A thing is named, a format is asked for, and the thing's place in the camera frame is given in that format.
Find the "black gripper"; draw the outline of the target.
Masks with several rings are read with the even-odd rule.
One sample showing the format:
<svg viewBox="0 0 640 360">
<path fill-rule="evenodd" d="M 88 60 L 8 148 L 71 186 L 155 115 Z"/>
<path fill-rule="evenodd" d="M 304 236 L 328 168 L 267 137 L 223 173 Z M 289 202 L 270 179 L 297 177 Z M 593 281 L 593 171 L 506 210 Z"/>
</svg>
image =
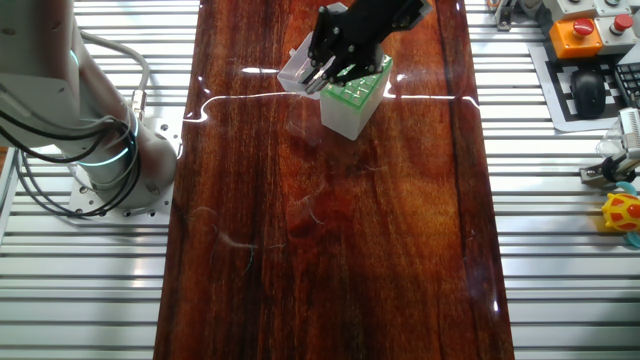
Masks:
<svg viewBox="0 0 640 360">
<path fill-rule="evenodd" d="M 310 62 L 302 76 L 308 95 L 327 83 L 346 83 L 382 72 L 382 43 L 391 33 L 413 29 L 430 11 L 426 0 L 355 0 L 346 10 L 321 6 L 308 48 Z"/>
</svg>

